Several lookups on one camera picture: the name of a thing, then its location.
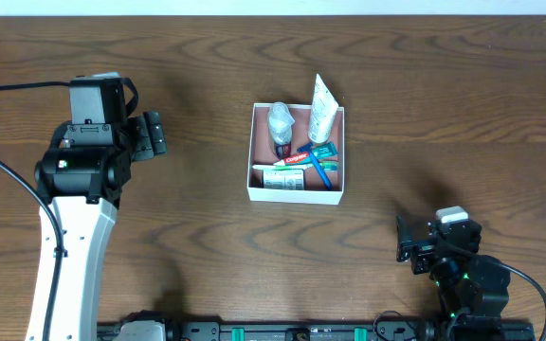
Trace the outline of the blue disposable razor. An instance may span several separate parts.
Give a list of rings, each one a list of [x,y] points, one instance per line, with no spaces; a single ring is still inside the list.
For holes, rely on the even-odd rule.
[[[329,179],[329,177],[326,175],[325,170],[321,167],[319,164],[319,161],[312,150],[313,143],[309,142],[301,147],[298,148],[299,153],[307,153],[314,168],[316,169],[318,176],[320,180],[322,181],[323,185],[326,187],[327,190],[332,190],[333,186]]]

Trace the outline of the green white toothbrush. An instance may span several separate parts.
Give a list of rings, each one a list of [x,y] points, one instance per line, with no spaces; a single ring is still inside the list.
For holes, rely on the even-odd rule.
[[[321,161],[319,163],[320,167],[324,171],[337,171],[338,169],[338,162],[337,161]],[[257,165],[254,164],[252,166],[253,170],[257,171],[288,171],[288,170],[307,170],[310,168],[313,168],[314,165],[312,163],[305,163],[305,164],[291,164],[291,165]]]

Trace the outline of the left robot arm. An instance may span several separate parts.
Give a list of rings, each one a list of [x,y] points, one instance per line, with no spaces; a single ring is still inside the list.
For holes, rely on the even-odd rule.
[[[28,340],[94,340],[102,266],[131,166],[167,151],[160,116],[133,114],[119,73],[69,83],[71,118],[35,167],[41,252]]]

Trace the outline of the clear pump bottle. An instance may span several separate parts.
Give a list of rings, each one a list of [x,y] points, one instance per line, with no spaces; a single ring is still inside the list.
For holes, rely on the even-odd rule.
[[[271,105],[267,114],[267,127],[273,151],[280,159],[291,154],[294,123],[295,119],[286,104],[275,102]]]

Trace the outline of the white lotion tube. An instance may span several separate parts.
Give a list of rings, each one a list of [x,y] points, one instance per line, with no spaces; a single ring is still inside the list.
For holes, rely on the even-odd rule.
[[[308,137],[314,144],[325,143],[330,136],[336,113],[337,100],[334,98],[320,74],[316,75]]]

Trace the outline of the green white soap box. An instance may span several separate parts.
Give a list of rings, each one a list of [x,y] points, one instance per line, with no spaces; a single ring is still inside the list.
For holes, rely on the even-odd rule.
[[[305,190],[303,170],[264,170],[263,187],[267,189]]]

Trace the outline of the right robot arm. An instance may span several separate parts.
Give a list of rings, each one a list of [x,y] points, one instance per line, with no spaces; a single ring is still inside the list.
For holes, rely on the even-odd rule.
[[[499,318],[509,301],[509,272],[479,253],[482,226],[469,218],[437,217],[433,222],[396,218],[396,260],[437,287],[443,311],[461,309],[473,317]]]

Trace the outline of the Colgate toothpaste tube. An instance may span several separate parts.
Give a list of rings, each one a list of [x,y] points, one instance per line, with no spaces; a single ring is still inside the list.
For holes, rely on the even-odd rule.
[[[313,147],[309,152],[300,152],[288,156],[274,163],[274,166],[290,166],[311,163],[311,155],[315,156],[317,160],[337,156],[337,148],[333,142],[329,142],[323,145]]]

